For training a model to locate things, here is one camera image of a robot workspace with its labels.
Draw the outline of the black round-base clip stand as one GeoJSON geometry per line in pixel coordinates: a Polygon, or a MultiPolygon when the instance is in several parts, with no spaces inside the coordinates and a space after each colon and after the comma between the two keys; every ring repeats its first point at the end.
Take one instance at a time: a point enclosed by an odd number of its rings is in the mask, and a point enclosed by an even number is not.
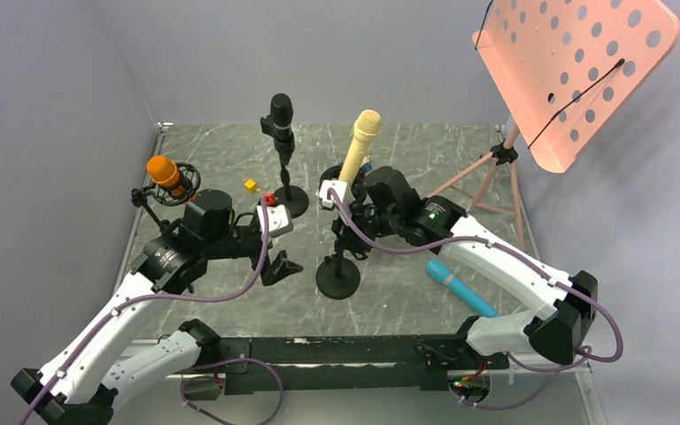
{"type": "Polygon", "coordinates": [[[347,240],[339,236],[334,243],[334,253],[325,256],[318,265],[315,282],[319,292],[333,300],[351,297],[359,288],[360,272],[356,264],[344,256],[347,240]]]}

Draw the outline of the blue microphone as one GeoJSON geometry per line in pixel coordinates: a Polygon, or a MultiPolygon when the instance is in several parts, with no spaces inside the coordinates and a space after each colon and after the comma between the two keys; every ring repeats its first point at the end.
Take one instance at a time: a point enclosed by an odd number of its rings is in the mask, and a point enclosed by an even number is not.
{"type": "Polygon", "coordinates": [[[427,274],[437,283],[446,287],[457,298],[470,306],[478,315],[488,318],[498,317],[497,310],[467,286],[444,263],[431,259],[425,266],[427,274]]]}

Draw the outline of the cream yellow microphone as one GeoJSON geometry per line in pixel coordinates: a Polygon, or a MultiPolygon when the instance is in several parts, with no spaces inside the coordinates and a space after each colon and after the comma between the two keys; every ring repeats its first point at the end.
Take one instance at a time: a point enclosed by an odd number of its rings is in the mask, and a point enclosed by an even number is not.
{"type": "Polygon", "coordinates": [[[355,120],[352,132],[352,141],[346,153],[346,157],[339,174],[338,180],[351,185],[361,168],[363,158],[366,156],[371,143],[381,131],[382,116],[374,110],[364,110],[355,120]]]}

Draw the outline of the black shock-mount round stand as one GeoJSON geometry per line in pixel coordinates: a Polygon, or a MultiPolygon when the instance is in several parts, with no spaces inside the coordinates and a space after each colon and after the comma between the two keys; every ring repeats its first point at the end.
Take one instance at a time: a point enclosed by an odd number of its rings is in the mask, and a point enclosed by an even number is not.
{"type": "MultiPolygon", "coordinates": [[[[338,163],[335,166],[331,166],[331,167],[327,168],[321,174],[319,185],[321,185],[321,183],[325,180],[338,179],[339,174],[342,171],[343,165],[344,165],[343,163],[338,163]]],[[[367,173],[370,172],[371,170],[372,170],[372,165],[370,163],[366,163],[365,165],[362,165],[360,167],[359,171],[357,172],[356,177],[355,177],[355,179],[352,183],[352,194],[355,197],[359,197],[364,192],[363,181],[364,181],[367,173]]]]}

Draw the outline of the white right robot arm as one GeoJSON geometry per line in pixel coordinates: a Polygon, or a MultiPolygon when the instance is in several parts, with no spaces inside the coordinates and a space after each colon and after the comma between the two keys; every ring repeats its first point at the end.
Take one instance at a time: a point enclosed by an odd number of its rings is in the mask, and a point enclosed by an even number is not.
{"type": "Polygon", "coordinates": [[[321,182],[318,199],[336,208],[352,239],[369,251],[377,237],[399,236],[406,252],[431,251],[473,268],[526,306],[522,313],[473,316],[458,329],[453,356],[476,367],[496,353],[532,351],[558,365],[579,355],[596,317],[598,282],[581,271],[571,275],[547,266],[496,236],[453,201],[420,197],[405,176],[389,166],[361,184],[368,203],[357,201],[338,179],[321,182]]]}

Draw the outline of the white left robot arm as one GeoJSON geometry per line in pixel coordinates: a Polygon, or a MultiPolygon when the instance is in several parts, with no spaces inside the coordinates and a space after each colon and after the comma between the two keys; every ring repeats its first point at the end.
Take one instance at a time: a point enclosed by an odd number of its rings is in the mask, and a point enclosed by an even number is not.
{"type": "Polygon", "coordinates": [[[205,372],[235,359],[220,335],[197,319],[131,358],[122,353],[156,314],[175,301],[194,300],[194,284],[213,260],[248,259],[247,287],[270,286],[299,273],[301,266],[285,251],[268,256],[273,239],[292,228],[288,208],[267,195],[239,214],[226,192],[199,191],[184,202],[182,216],[143,247],[89,325],[42,367],[20,370],[12,388],[30,413],[49,424],[106,424],[117,409],[166,376],[187,369],[205,372]]]}

